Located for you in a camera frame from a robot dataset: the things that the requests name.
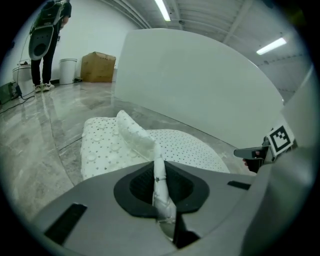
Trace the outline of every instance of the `black pants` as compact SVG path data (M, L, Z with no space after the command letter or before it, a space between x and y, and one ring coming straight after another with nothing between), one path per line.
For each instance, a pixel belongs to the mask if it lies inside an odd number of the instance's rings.
M58 36L59 36L58 30L54 29L49 50L46 53L46 55L43 57L42 82L44 84L48 84L51 79L52 60L54 58L54 54L55 54L55 50L58 42ZM36 86L40 85L40 63L41 63L41 59L31 60L32 81Z

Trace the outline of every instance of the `cable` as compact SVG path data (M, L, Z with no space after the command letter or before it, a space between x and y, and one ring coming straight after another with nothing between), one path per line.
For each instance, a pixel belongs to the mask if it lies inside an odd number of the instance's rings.
M31 98L34 98L34 97L35 97L34 95L33 95L33 96L30 96L30 97L28 97L28 98L22 98L22 97L21 97L21 98L24 100L24 102L21 102L21 103L19 103L19 104L17 104L17 105L14 105L14 106L12 106L12 107L9 107L9 108L6 109L5 111L0 112L0 115L1 115L2 113L4 113L4 112L10 110L10 109L15 108L16 106L22 105L22 104L25 103L27 100L29 100L29 99L31 99Z
M35 90L33 90L32 92L29 92L28 94L24 95L23 97L26 97L26 96L28 96L29 94L32 94L34 91L35 91Z

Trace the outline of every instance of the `black panel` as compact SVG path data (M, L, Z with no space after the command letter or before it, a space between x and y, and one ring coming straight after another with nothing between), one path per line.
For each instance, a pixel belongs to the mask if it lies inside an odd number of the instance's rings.
M157 209L152 206L155 181L153 173L154 163L151 162L124 176L115 184L114 198L130 215L142 218L156 218L158 216Z
M62 245L68 238L71 231L85 213L87 207L82 204L72 204L44 233L46 237L59 245Z
M209 196L209 186L201 178L174 165L164 162L169 196L176 205L177 213L196 212ZM154 192L154 163L121 178L114 186L117 203L130 215L157 218L152 206Z
M235 188L238 188L238 189L242 189L242 190L249 190L250 186L251 186L250 184L239 182L239 181L235 181L235 180L229 181L227 184L229 186L232 186L232 187L235 187Z
M182 215L177 214L173 236L173 243L175 246L180 249L192 244L199 238L200 237L196 233L187 230Z
M209 196L208 184L167 161L164 161L164 165L169 195L175 203L177 214L198 211Z

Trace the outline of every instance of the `white sneakers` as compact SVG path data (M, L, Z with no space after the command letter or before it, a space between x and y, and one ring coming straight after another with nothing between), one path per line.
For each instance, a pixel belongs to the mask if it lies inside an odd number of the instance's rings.
M50 91L50 90L52 90L54 88L55 88L55 86L49 82L49 83L44 83L43 84L43 89L42 90L44 92L46 92L46 91Z
M41 87L42 87L42 91L43 92L50 91L50 90L55 88L55 86L49 82L49 83L44 83L42 86L41 85L35 85L34 92L35 93L40 93L41 92Z
M41 85L36 85L36 86L34 87L34 92L35 92L35 93L40 93L40 92L41 92Z

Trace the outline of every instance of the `black slot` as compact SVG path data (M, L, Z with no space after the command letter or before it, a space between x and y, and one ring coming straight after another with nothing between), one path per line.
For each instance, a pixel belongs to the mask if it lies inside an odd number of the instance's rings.
M200 236L196 233L187 230L186 224L180 213L177 213L175 220L175 229L173 236L173 243L179 249L186 247L195 241L199 240Z
M229 186L232 186L232 187L235 187L235 188L238 188L238 189L242 189L242 190L249 190L250 186L251 186L250 184L239 182L239 181L235 181L235 180L229 181L227 184Z
M55 243L62 245L71 231L75 228L87 207L82 204L73 203L44 233Z

